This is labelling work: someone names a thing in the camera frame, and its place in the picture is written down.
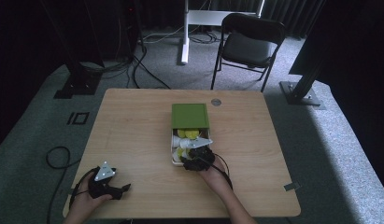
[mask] box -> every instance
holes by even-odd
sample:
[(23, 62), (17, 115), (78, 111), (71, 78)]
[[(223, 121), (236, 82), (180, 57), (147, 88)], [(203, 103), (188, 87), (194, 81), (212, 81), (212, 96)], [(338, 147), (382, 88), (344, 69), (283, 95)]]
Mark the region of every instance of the box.
[(192, 146), (212, 143), (206, 104), (173, 104), (171, 119), (172, 163), (181, 166), (180, 157), (188, 158)]

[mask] chair backrest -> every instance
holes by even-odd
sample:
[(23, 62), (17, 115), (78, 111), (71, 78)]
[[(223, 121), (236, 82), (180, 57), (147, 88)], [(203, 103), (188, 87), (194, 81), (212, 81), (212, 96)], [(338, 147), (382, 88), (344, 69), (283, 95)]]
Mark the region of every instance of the chair backrest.
[(238, 32), (252, 39), (259, 39), (281, 45), (285, 39), (285, 26), (279, 21), (269, 21), (256, 16), (242, 13), (227, 15), (222, 23), (222, 29)]

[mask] person's left hand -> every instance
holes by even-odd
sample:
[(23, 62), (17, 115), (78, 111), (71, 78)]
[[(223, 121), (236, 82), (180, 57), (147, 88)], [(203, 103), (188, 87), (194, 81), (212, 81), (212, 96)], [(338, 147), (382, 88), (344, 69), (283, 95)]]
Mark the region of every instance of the person's left hand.
[(92, 212), (99, 207), (102, 203), (112, 199), (110, 194), (102, 195), (96, 199), (93, 199), (90, 193), (86, 190), (89, 189), (89, 179), (93, 173), (87, 175), (78, 189), (79, 195), (75, 196), (75, 200), (70, 207), (70, 210), (64, 220), (64, 224), (80, 224), (83, 223)]

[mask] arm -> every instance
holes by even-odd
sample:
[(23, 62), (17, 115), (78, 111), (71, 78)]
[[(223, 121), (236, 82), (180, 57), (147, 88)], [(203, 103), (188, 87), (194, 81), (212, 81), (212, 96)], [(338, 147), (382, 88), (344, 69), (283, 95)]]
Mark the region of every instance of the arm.
[(89, 218), (95, 208), (97, 208), (105, 201), (112, 199), (112, 196), (109, 194), (102, 195), (101, 197), (93, 199), (89, 192), (86, 191), (89, 189), (89, 179), (92, 175), (93, 173), (87, 175), (81, 183), (78, 192), (83, 193), (80, 193), (75, 197), (75, 200), (73, 201), (73, 204), (70, 207), (70, 210), (64, 220), (64, 224), (83, 223), (87, 220), (87, 218)]
[[(216, 157), (214, 165), (224, 171), (224, 167), (218, 157)], [(200, 171), (198, 173), (223, 201), (233, 224), (256, 224), (256, 221), (249, 215), (242, 203), (238, 200), (221, 173), (212, 167), (207, 171)]]

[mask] person's right arm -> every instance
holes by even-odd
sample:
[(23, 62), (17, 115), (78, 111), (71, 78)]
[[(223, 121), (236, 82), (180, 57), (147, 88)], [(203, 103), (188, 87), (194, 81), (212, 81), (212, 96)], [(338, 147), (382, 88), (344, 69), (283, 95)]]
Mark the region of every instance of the person's right arm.
[[(216, 157), (214, 165), (224, 171), (224, 167), (218, 157)], [(242, 203), (238, 200), (237, 196), (220, 172), (210, 167), (207, 171), (200, 171), (198, 173), (223, 201), (227, 212), (229, 213), (232, 224), (257, 223), (255, 219), (250, 216)]]

